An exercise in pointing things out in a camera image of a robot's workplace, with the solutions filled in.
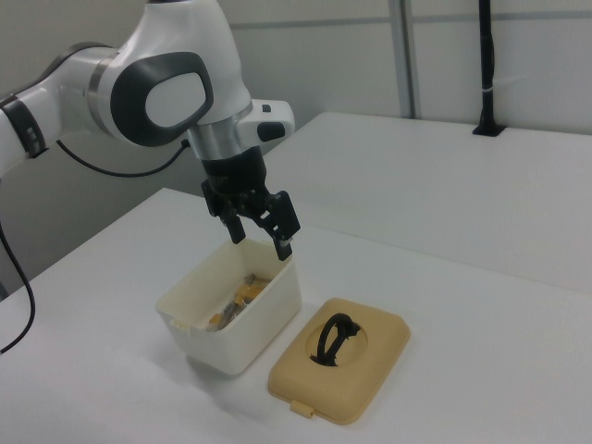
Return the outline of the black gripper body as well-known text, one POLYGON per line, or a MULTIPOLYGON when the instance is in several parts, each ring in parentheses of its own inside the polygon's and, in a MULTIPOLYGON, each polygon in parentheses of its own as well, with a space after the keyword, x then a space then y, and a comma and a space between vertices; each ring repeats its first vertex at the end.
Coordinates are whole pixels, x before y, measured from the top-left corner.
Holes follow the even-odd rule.
POLYGON ((269 191, 261 149, 252 147, 221 160, 203 160, 203 197, 212 216, 234 210, 241 216, 261 216, 269 191))

